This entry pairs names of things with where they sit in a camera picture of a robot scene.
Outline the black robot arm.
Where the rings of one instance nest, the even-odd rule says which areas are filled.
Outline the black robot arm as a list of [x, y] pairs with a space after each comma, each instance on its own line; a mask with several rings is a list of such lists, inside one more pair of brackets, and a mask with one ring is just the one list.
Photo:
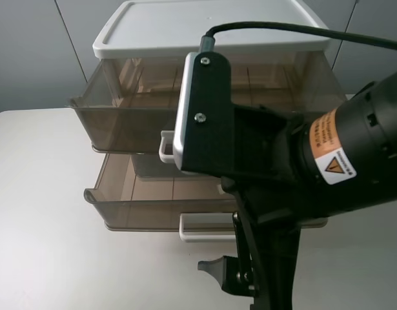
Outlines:
[[397, 72], [322, 116], [235, 105], [218, 74], [195, 75], [208, 121], [189, 126], [183, 167], [235, 197], [238, 254], [198, 269], [253, 309], [291, 309], [302, 223], [397, 200]]

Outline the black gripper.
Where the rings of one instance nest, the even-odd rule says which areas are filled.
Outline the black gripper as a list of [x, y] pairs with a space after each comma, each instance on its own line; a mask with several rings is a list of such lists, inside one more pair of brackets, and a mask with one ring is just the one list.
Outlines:
[[[292, 309], [301, 228], [291, 206], [297, 175], [290, 141], [303, 116], [239, 105], [232, 115], [234, 166], [221, 184], [238, 204], [238, 282], [254, 299], [251, 309]], [[236, 263], [222, 256], [199, 261], [198, 270], [226, 286], [237, 280]]]

